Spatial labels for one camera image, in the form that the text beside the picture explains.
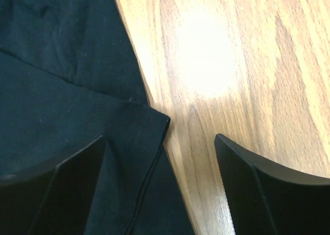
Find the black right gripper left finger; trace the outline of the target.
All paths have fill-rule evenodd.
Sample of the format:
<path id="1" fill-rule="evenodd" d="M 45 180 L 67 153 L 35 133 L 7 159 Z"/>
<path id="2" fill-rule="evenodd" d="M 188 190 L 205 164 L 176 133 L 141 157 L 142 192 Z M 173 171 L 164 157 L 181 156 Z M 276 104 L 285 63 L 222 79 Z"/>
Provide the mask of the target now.
<path id="1" fill-rule="evenodd" d="M 1 176 L 1 234 L 84 234 L 106 142 Z"/>

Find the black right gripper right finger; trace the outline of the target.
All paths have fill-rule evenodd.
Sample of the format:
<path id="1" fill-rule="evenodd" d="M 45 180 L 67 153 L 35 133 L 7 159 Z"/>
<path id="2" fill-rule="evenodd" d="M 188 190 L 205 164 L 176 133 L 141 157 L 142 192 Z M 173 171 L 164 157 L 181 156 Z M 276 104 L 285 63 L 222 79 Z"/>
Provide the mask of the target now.
<path id="1" fill-rule="evenodd" d="M 214 140 L 236 234 L 329 234 L 329 179 Z"/>

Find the black t-shirt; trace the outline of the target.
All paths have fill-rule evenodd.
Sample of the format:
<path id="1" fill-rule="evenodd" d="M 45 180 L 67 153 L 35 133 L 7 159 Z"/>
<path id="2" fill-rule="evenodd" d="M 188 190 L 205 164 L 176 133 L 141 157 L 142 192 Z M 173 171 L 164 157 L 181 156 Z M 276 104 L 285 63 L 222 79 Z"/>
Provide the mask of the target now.
<path id="1" fill-rule="evenodd" d="M 170 118 L 149 106 L 115 0 L 1 0 L 1 174 L 95 139 L 104 157 L 82 201 L 42 204 L 1 234 L 193 234 L 163 146 Z"/>

